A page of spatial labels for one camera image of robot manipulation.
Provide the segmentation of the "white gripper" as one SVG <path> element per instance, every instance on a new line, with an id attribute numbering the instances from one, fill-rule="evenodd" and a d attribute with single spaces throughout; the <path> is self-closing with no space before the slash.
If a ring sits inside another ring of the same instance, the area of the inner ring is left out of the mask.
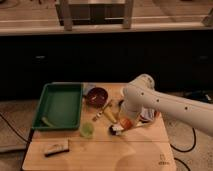
<path id="1" fill-rule="evenodd" d="M 119 118 L 127 118 L 132 122 L 135 122 L 141 113 L 141 108 L 133 108 L 129 106 L 125 101 L 120 105 Z"/>

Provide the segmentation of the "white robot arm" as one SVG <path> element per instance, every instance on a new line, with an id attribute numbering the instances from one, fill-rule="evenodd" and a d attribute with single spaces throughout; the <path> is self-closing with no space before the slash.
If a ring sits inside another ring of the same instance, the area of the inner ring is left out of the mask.
<path id="1" fill-rule="evenodd" d="M 142 108 L 168 114 L 213 137 L 213 105 L 158 92 L 148 74 L 141 74 L 123 88 L 121 110 L 133 121 Z"/>

